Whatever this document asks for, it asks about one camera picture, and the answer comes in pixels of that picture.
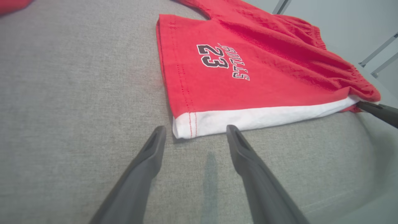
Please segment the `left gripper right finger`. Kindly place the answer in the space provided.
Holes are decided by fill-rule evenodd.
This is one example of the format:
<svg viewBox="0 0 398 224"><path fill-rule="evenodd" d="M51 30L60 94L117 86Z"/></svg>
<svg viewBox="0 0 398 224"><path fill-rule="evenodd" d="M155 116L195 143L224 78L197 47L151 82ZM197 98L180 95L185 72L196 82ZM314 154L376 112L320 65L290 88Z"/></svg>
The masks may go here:
<svg viewBox="0 0 398 224"><path fill-rule="evenodd" d="M226 128L231 159L241 176L255 224L309 223L240 130Z"/></svg>

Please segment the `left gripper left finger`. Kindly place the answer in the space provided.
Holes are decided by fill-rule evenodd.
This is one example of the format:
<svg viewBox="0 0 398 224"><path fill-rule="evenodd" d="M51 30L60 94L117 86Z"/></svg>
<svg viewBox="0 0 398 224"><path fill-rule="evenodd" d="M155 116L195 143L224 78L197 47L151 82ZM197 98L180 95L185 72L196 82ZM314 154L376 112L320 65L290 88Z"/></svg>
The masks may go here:
<svg viewBox="0 0 398 224"><path fill-rule="evenodd" d="M156 127L100 205L91 224L143 223L151 182L162 165L165 140L165 126Z"/></svg>

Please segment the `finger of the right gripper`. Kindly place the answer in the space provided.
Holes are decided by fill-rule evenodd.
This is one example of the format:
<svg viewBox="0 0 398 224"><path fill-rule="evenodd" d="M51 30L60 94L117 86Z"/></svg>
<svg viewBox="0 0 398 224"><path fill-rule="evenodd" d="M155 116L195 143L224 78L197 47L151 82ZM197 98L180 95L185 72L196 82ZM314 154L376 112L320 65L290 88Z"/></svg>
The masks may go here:
<svg viewBox="0 0 398 224"><path fill-rule="evenodd" d="M372 114L385 123L398 128L398 109L383 104L374 104L360 101L356 104L357 108Z"/></svg>

